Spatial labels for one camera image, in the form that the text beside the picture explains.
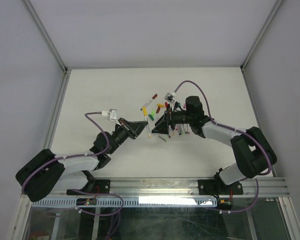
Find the yellow marker cap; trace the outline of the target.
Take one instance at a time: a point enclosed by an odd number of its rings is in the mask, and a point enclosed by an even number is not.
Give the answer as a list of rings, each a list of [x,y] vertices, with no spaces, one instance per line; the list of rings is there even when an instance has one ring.
[[[165,105],[161,104],[161,103],[157,103],[157,106],[160,107],[160,108],[164,108]]]

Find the dark red capped marker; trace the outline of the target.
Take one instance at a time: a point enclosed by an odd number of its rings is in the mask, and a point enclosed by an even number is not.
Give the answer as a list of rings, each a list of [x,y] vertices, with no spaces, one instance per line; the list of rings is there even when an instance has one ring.
[[[142,111],[143,108],[146,108],[156,97],[158,96],[158,94],[156,93],[155,95],[153,95],[141,108],[140,110]]]

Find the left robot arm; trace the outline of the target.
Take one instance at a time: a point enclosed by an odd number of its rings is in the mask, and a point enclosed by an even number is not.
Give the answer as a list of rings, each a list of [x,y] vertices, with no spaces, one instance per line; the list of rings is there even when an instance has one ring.
[[[104,168],[111,154],[127,139],[135,140],[147,126],[147,121],[128,121],[121,117],[113,132],[100,131],[87,152],[57,156],[49,148],[41,150],[15,175],[21,192],[32,202],[56,192],[104,193],[92,172]]]

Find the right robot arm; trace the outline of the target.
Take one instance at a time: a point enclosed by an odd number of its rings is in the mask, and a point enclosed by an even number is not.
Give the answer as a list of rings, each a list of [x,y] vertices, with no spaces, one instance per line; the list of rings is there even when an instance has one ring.
[[[167,106],[162,117],[154,124],[152,133],[168,135],[177,125],[189,125],[195,135],[232,148],[235,163],[225,169],[220,168],[213,180],[199,185],[206,195],[218,197],[230,194],[241,180],[259,176],[277,162],[274,150],[258,127],[239,130],[214,122],[205,114],[198,96],[187,97],[185,109],[176,110]]]

